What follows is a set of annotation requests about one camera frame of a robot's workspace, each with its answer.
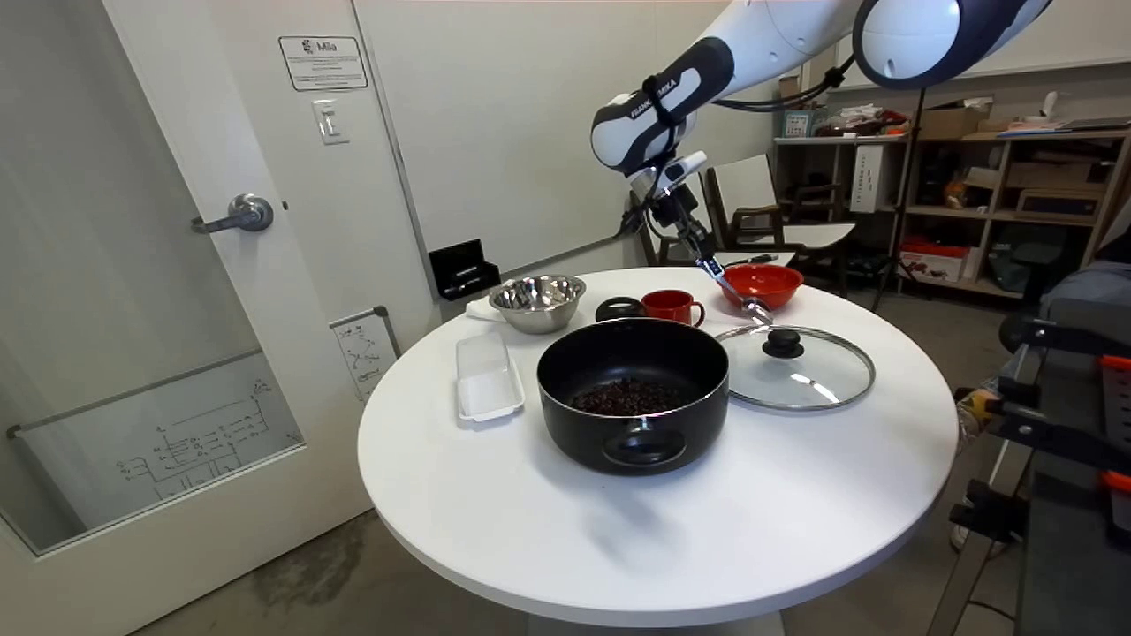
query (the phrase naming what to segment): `glass pot lid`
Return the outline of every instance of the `glass pot lid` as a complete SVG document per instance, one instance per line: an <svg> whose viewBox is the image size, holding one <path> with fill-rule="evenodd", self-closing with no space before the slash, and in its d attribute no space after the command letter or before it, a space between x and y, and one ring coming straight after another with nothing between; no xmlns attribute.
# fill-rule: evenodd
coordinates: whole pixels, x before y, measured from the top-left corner
<svg viewBox="0 0 1131 636"><path fill-rule="evenodd" d="M733 395L774 411L829 411L875 382L874 358L854 344L804 325L782 325L723 344Z"/></svg>

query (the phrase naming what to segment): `red bowl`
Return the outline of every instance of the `red bowl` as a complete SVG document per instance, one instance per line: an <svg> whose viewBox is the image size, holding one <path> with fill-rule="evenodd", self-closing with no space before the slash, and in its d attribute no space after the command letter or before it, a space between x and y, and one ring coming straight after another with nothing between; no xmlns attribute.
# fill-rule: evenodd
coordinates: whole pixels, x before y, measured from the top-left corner
<svg viewBox="0 0 1131 636"><path fill-rule="evenodd" d="M801 272L759 261L733 261L723 265L723 282L733 285L743 298L755 298L768 312L777 312L792 301L792 295L804 282Z"/></svg>

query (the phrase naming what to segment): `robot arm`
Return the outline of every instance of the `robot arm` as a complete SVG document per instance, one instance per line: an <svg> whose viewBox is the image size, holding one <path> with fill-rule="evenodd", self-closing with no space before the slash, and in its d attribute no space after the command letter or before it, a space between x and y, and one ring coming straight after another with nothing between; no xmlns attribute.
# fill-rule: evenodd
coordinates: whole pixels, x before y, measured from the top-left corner
<svg viewBox="0 0 1131 636"><path fill-rule="evenodd" d="M636 92L592 113L597 163L629 176L658 222L711 272L711 242L692 222L682 179L708 157L673 161L685 121L730 92L769 83L851 32L854 63L875 86L940 86L1036 20L1054 0L730 0L708 32Z"/></svg>

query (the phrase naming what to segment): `table base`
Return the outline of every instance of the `table base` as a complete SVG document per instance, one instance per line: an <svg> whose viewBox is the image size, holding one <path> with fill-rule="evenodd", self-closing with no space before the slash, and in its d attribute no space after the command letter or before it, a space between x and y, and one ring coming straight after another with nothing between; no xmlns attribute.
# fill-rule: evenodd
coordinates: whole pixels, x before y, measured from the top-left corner
<svg viewBox="0 0 1131 636"><path fill-rule="evenodd" d="M755 623L726 623L726 627L697 627L697 630L602 630L602 627L570 627L530 619L530 636L629 636L629 634L653 634L653 636L783 636L782 614L762 614Z"/></svg>

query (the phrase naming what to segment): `glass panel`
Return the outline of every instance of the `glass panel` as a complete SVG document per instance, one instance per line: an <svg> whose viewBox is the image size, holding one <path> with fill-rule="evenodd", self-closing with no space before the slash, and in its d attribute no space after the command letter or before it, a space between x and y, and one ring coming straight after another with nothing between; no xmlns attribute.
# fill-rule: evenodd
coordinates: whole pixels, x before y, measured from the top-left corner
<svg viewBox="0 0 1131 636"><path fill-rule="evenodd" d="M42 550L301 434L97 3L4 3L0 78L0 513Z"/></svg>

